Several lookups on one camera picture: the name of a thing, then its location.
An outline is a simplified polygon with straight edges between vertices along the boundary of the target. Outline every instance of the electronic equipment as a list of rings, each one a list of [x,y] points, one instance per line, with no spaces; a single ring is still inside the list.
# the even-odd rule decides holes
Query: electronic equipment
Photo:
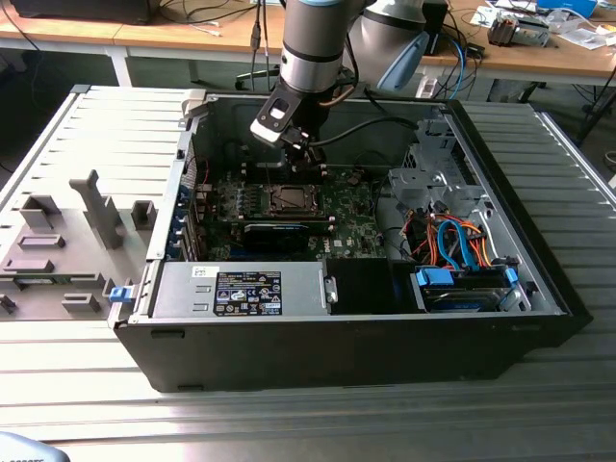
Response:
[[[550,40],[549,26],[534,17],[518,18],[499,12],[488,30],[488,41],[497,46],[508,46],[512,43],[546,46],[548,40]]]
[[[141,281],[110,297],[155,389],[493,378],[590,321],[457,102],[387,103],[418,130],[364,127],[294,171],[242,123],[265,99],[208,94],[186,120]],[[322,134],[374,114],[345,102]]]
[[[146,24],[161,0],[11,0],[23,17],[66,17]]]
[[[434,55],[437,52],[437,44],[445,16],[447,15],[448,4],[446,0],[423,0],[422,12],[425,17],[423,29],[429,34],[426,55]]]
[[[597,0],[537,0],[537,8],[542,10],[556,10],[566,8],[590,17],[597,7]]]

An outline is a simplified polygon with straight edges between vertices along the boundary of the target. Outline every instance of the white sticker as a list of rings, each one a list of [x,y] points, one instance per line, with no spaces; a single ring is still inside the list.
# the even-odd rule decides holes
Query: white sticker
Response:
[[[216,277],[220,267],[192,267],[192,277]]]

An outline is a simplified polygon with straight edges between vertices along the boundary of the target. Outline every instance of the table leg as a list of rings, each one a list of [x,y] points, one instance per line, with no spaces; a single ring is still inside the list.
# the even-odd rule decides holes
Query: table leg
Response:
[[[532,95],[532,93],[537,89],[537,87],[539,87],[541,85],[541,82],[532,82],[528,87],[526,87],[526,89],[523,91],[523,93],[520,95],[520,97],[518,98],[518,102],[525,104],[528,102],[528,99],[530,98],[530,96]]]
[[[588,134],[593,130],[593,128],[595,128],[595,125],[597,125],[597,123],[602,119],[604,114],[609,111],[609,108],[612,107],[614,101],[616,101],[616,90],[612,92],[612,94],[605,100],[605,102],[601,105],[599,109],[595,110],[595,112],[590,117],[590,120],[584,121],[581,129],[579,130],[579,133],[577,134],[577,146],[580,146],[584,142],[584,140],[586,140]]]
[[[132,87],[131,74],[128,71],[128,52],[124,46],[114,46],[106,48],[107,56],[112,59],[114,64],[115,77],[117,78],[117,84],[121,87]]]
[[[196,65],[197,61],[189,60],[189,75],[191,76],[191,83],[206,87],[207,84],[199,78],[199,70]]]

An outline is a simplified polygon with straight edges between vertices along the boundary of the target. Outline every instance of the computer case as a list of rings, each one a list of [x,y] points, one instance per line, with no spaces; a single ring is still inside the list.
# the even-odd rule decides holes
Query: computer case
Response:
[[[11,0],[22,17],[99,19],[126,24],[147,23],[161,0]]]

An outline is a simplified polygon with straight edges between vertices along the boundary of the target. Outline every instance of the floor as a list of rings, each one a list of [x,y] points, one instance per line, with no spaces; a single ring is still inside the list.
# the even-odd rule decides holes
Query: floor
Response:
[[[74,84],[116,85],[111,60],[106,57],[27,52],[23,59],[28,65],[24,73],[9,68],[0,75],[0,101],[3,102],[4,111],[12,114],[3,117],[0,126],[0,186],[11,176],[9,170],[19,165],[21,158]],[[135,86],[194,87],[190,82],[186,62],[135,58],[129,66]],[[249,71],[248,65],[243,63],[199,63],[198,69],[200,78],[206,81],[211,90],[232,90],[235,76]],[[506,86],[504,88],[501,91],[506,93]],[[257,82],[257,90],[265,89],[265,82]],[[493,95],[493,99],[502,100],[502,94]],[[549,112],[570,136],[577,132],[584,118],[581,107],[587,104],[572,86],[552,84],[536,90],[530,103],[537,110]],[[605,117],[581,149],[606,180],[614,174],[604,163],[603,156],[606,151],[616,149],[615,118],[616,115]]]

